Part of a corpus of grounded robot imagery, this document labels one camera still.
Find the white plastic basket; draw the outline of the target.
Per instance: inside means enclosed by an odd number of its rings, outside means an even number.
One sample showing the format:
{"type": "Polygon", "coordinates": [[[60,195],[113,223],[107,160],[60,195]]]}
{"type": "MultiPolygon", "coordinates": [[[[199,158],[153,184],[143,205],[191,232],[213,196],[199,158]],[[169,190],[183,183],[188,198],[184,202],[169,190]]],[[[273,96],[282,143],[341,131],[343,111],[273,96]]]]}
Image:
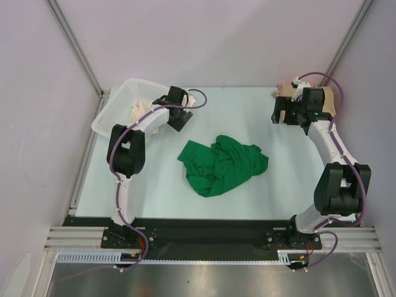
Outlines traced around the white plastic basket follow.
{"type": "Polygon", "coordinates": [[[131,78],[126,80],[108,100],[91,125],[92,131],[109,138],[115,124],[128,125],[132,110],[137,103],[150,106],[162,95],[167,95],[169,87],[149,80],[131,78]]]}

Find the green t shirt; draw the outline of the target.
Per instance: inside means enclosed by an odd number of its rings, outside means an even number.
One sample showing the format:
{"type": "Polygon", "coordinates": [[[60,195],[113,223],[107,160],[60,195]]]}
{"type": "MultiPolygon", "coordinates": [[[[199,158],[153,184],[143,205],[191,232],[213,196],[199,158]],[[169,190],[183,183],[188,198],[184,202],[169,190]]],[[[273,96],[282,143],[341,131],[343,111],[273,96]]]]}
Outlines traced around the green t shirt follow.
{"type": "Polygon", "coordinates": [[[211,146],[188,141],[177,157],[186,170],[186,180],[202,197],[220,196],[265,173],[269,157],[256,145],[246,145],[225,135],[211,146]]]}

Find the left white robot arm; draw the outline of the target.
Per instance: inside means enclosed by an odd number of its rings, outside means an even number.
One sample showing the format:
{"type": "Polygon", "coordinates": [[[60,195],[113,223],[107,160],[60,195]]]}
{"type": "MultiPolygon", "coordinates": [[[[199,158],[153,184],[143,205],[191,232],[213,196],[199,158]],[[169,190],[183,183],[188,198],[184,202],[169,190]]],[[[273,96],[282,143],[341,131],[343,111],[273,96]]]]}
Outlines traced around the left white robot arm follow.
{"type": "Polygon", "coordinates": [[[132,246],[137,239],[134,229],[125,226],[132,223],[135,215],[129,211],[129,184],[145,165],[146,141],[162,125],[167,124],[181,131],[192,118],[189,111],[195,99],[187,91],[171,86],[166,95],[156,99],[148,111],[132,124],[116,124],[111,131],[107,153],[110,171],[116,177],[115,210],[112,221],[122,227],[115,233],[115,240],[123,247],[132,246]]]}

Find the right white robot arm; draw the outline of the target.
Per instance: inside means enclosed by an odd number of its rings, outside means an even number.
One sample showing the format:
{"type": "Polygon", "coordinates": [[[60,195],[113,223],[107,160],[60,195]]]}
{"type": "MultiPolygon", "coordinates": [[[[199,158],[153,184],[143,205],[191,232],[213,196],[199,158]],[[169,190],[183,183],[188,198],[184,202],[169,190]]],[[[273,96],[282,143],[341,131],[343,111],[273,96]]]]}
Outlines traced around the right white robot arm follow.
{"type": "Polygon", "coordinates": [[[347,227],[361,223],[366,211],[371,169],[353,158],[343,144],[334,117],[324,111],[325,92],[303,87],[292,97],[278,96],[271,116],[274,124],[300,126],[316,146],[324,170],[314,190],[314,202],[291,218],[292,229],[285,233],[286,243],[300,248],[312,235],[342,217],[358,215],[347,227]]]}

